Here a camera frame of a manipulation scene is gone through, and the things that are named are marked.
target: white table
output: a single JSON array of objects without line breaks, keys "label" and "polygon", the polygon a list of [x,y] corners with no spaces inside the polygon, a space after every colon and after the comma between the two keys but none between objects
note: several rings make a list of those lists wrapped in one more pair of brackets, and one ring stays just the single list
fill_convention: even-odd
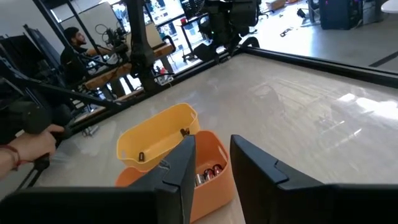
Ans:
[{"label": "white table", "polygon": [[398,13],[398,0],[388,0],[381,6],[381,11],[386,13]]}]

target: plastic basket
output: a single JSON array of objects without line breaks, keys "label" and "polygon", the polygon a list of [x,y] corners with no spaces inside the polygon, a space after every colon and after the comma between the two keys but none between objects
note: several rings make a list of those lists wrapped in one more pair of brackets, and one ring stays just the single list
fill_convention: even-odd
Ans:
[{"label": "plastic basket", "polygon": [[180,2],[187,19],[203,14],[200,9],[205,2],[204,0],[180,0]]},{"label": "plastic basket", "polygon": [[[205,169],[220,164],[223,171],[215,178],[195,187],[191,211],[191,222],[217,210],[232,201],[236,195],[229,154],[224,145],[211,131],[199,131],[195,135],[196,172],[202,174]],[[127,187],[145,172],[133,167],[126,168],[116,181],[117,187]]]},{"label": "plastic basket", "polygon": [[[151,170],[171,149],[178,145],[186,130],[195,134],[200,130],[197,112],[187,103],[174,105],[121,135],[117,157],[128,167],[139,171]],[[140,152],[144,161],[139,161]]]}]

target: basket handle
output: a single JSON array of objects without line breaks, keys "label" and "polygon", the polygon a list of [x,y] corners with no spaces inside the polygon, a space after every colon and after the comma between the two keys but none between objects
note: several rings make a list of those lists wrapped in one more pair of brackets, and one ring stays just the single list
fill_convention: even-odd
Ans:
[{"label": "basket handle", "polygon": [[190,134],[189,128],[180,129],[180,133],[181,133],[182,137],[184,138],[186,135]]},{"label": "basket handle", "polygon": [[221,154],[221,156],[223,156],[225,161],[229,161],[229,153],[225,150],[225,148],[222,145],[218,145],[218,150]]}]

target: human hand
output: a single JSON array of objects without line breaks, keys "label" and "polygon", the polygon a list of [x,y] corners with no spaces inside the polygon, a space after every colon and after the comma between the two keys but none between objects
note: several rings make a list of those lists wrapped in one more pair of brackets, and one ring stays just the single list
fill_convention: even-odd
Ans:
[{"label": "human hand", "polygon": [[24,133],[11,141],[9,145],[17,150],[20,161],[31,162],[44,154],[53,154],[55,152],[56,140],[51,132],[61,133],[63,131],[63,127],[51,124],[40,134]]}]

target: red bracelet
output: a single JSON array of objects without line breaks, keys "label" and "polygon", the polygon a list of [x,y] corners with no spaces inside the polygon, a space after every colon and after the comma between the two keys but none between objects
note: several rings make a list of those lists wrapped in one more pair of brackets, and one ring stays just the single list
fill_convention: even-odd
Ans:
[{"label": "red bracelet", "polygon": [[17,154],[17,159],[15,159],[14,155],[12,155],[12,157],[14,158],[14,167],[13,167],[13,169],[17,170],[18,167],[22,164],[21,157],[19,155],[18,150],[16,148],[12,147],[12,146],[9,146],[9,145],[2,145],[2,146],[0,146],[0,149],[8,149],[8,150],[10,150],[12,152],[15,152],[15,154]]}]

